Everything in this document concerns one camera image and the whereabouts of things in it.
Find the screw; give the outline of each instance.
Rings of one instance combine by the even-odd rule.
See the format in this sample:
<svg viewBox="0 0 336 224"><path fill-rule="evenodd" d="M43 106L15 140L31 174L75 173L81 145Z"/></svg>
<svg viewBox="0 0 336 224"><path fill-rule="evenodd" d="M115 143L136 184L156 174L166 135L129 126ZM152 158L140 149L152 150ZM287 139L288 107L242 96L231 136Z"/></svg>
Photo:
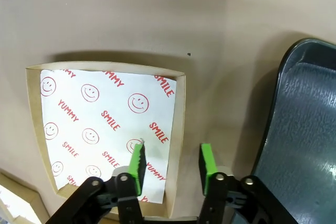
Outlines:
<svg viewBox="0 0 336 224"><path fill-rule="evenodd" d="M224 180L223 174L217 174L216 175L216 180Z"/></svg>
<svg viewBox="0 0 336 224"><path fill-rule="evenodd" d="M126 181L128 179L128 177L126 176L126 175L122 175L121 177L120 177L120 180L121 181Z"/></svg>
<svg viewBox="0 0 336 224"><path fill-rule="evenodd" d="M253 185L253 180L252 179L250 179L250 178L247 178L246 180L245 180L245 183L247 184L247 185Z"/></svg>

